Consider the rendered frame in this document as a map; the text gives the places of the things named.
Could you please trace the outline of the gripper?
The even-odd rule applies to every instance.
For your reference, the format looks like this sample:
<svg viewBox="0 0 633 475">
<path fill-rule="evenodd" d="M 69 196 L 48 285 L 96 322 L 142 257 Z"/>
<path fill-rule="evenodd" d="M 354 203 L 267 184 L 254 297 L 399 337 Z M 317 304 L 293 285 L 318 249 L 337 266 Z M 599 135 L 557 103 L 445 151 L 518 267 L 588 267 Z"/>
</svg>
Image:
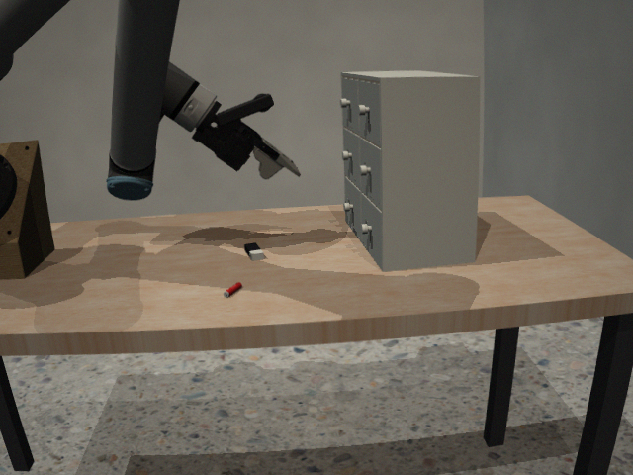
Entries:
<svg viewBox="0 0 633 475">
<path fill-rule="evenodd" d="M 220 106 L 221 104 L 216 101 L 196 129 L 197 132 L 192 136 L 193 140 L 213 151 L 218 159 L 235 171 L 238 171 L 245 164 L 253 151 L 255 159 L 260 162 L 259 172 L 263 179 L 271 178 L 283 167 L 297 176 L 301 176 L 297 166 L 289 157 L 272 144 L 263 139 L 263 141 L 260 140 L 261 136 L 247 124 L 242 123 L 241 120 L 220 126 L 217 115 L 215 115 Z M 212 127 L 211 123 L 217 125 Z"/>
</svg>

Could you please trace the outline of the grey chest of drawers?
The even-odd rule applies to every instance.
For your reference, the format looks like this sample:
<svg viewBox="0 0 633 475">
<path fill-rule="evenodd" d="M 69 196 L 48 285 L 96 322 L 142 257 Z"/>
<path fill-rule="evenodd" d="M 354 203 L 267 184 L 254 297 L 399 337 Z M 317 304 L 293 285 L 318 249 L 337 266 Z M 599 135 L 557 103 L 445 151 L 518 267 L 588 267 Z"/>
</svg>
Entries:
<svg viewBox="0 0 633 475">
<path fill-rule="evenodd" d="M 425 71 L 369 71 L 390 77 L 341 72 L 380 83 L 383 272 L 472 263 L 476 260 L 480 76 Z M 342 76 L 344 75 L 344 76 Z M 363 78 L 363 79 L 362 79 Z M 344 127 L 345 126 L 345 127 Z"/>
</svg>

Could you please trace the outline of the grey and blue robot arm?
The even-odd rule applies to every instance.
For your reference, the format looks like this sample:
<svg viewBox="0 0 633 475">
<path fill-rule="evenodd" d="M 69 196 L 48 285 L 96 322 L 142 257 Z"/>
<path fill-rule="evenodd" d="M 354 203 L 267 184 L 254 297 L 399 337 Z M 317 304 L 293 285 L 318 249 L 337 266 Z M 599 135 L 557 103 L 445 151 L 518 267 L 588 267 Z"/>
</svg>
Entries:
<svg viewBox="0 0 633 475">
<path fill-rule="evenodd" d="M 0 0 L 0 81 L 13 53 L 69 1 Z M 179 2 L 119 0 L 107 189 L 123 200 L 151 193 L 159 120 L 165 115 L 192 132 L 217 98 L 169 61 Z M 220 126 L 274 105 L 270 94 L 254 99 L 217 114 Z M 0 219 L 16 191 L 15 170 L 0 154 Z"/>
</svg>

